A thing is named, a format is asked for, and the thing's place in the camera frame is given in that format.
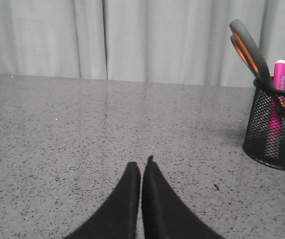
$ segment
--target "curtain fold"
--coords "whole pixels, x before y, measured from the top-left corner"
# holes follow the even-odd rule
[[[228,24],[285,60],[285,1],[0,0],[0,73],[252,87]]]

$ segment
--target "granite countertop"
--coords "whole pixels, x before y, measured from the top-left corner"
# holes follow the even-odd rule
[[[151,154],[223,237],[285,238],[285,171],[241,147],[253,93],[0,75],[0,239],[63,238],[101,205],[128,161],[143,173]]]

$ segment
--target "desk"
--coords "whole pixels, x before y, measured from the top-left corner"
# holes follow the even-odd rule
[[[253,93],[0,75],[0,239],[66,236],[101,205],[128,161],[143,173],[151,154],[184,203],[223,237],[285,238],[285,171],[241,147]]]

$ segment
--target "black mesh pencil holder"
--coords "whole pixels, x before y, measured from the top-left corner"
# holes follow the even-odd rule
[[[285,91],[254,81],[256,91],[243,149],[255,161],[285,170]]]

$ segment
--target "black speck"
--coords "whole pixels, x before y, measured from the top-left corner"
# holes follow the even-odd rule
[[[219,187],[214,183],[214,187],[217,189],[217,191],[220,191]]]

